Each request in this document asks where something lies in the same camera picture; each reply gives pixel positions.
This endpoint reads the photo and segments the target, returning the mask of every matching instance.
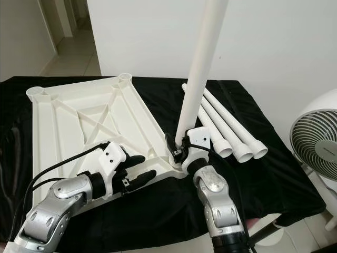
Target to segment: white bracket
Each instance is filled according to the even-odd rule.
[[[202,126],[200,128],[193,128],[187,131],[187,136],[190,138],[190,143],[198,146],[203,146],[205,148],[210,148],[210,132],[209,129]],[[202,149],[189,148],[189,154],[185,161],[182,163],[181,168],[185,173],[187,172],[188,166],[191,162],[204,158],[207,162],[209,161],[209,153]]]
[[[105,184],[103,199],[108,199],[112,196],[112,178],[116,174],[115,170],[121,162],[125,162],[126,154],[119,145],[110,142],[98,160],[101,167],[97,172],[102,175]]]

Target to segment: white pole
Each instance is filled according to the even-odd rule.
[[[208,89],[205,89],[204,95],[241,141],[247,144],[252,150],[254,159],[259,159],[267,154],[268,148],[261,141],[255,139],[254,136],[209,92]]]
[[[175,143],[179,147],[181,146],[181,139],[185,136],[185,131],[195,126],[228,1],[206,1],[203,23],[189,73],[187,91],[175,136]]]
[[[186,84],[182,85],[184,91],[186,91]],[[228,157],[232,152],[232,146],[227,140],[225,140],[220,134],[219,130],[216,128],[210,117],[207,115],[202,106],[199,107],[198,117],[204,127],[207,127],[210,131],[211,141],[213,142],[213,148],[216,153],[221,155],[221,157]]]
[[[253,154],[250,148],[246,144],[242,143],[239,137],[236,136],[233,130],[226,124],[226,122],[204,97],[202,97],[201,106],[205,109],[222,136],[224,136],[232,146],[233,155],[237,161],[247,162],[249,159],[251,159]]]

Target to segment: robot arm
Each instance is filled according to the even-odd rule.
[[[193,177],[198,197],[204,206],[207,227],[215,253],[249,253],[244,226],[229,196],[226,180],[208,164],[210,135],[208,128],[190,129],[182,139],[181,149],[167,135],[168,149],[182,170]]]
[[[70,218],[82,207],[93,199],[109,198],[113,191],[124,194],[136,190],[156,176],[151,170],[132,181],[127,179],[125,169],[144,160],[141,155],[130,157],[122,147],[109,143],[99,158],[98,172],[85,171],[54,183],[46,198],[29,211],[14,242],[8,242],[4,252],[54,252]]]

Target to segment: doorway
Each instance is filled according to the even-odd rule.
[[[86,0],[40,0],[57,56],[44,76],[100,76]]]

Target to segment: table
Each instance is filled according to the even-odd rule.
[[[32,104],[25,91],[33,86],[100,78],[104,77],[16,76],[0,84],[1,165],[5,189],[0,192],[1,241],[9,234],[11,219],[8,217],[13,217],[13,210],[32,176]],[[181,84],[184,82],[185,79],[133,77],[135,88],[162,130],[173,136],[183,101]],[[322,212],[324,201],[244,87],[238,81],[208,81],[206,87],[269,149],[263,158],[246,163],[238,163],[230,156],[226,158],[227,166],[210,158],[210,164],[228,181],[230,196],[239,211],[242,207],[233,172],[240,183],[247,218],[282,213],[276,223],[288,226]],[[73,217],[57,250],[112,252],[156,247],[190,240],[206,232],[203,207],[191,177],[167,178]]]

